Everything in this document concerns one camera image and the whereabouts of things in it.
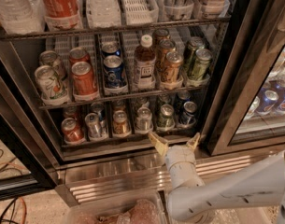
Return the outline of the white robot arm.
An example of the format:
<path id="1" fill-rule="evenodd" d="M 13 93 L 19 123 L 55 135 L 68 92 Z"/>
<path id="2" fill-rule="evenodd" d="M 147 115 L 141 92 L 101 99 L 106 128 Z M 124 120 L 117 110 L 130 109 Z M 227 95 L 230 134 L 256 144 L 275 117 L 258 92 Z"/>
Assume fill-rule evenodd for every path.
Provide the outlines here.
<path id="1" fill-rule="evenodd" d="M 277 224 L 285 224 L 285 150 L 206 184 L 196 171 L 199 134 L 184 146 L 172 147 L 154 132 L 148 138 L 171 177 L 167 210 L 174 220 L 191 221 L 216 209 L 277 205 Z"/>

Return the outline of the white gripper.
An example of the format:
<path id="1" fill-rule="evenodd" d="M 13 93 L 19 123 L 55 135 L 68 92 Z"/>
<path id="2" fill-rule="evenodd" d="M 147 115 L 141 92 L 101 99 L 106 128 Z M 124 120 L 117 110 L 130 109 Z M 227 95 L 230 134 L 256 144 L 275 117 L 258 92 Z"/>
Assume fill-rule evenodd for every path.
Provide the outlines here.
<path id="1" fill-rule="evenodd" d="M 200 133 L 191 138 L 186 146 L 169 147 L 169 142 L 157 133 L 149 132 L 148 138 L 157 152 L 165 156 L 165 164 L 172 178 L 187 178 L 196 174 L 194 151 L 200 140 Z"/>

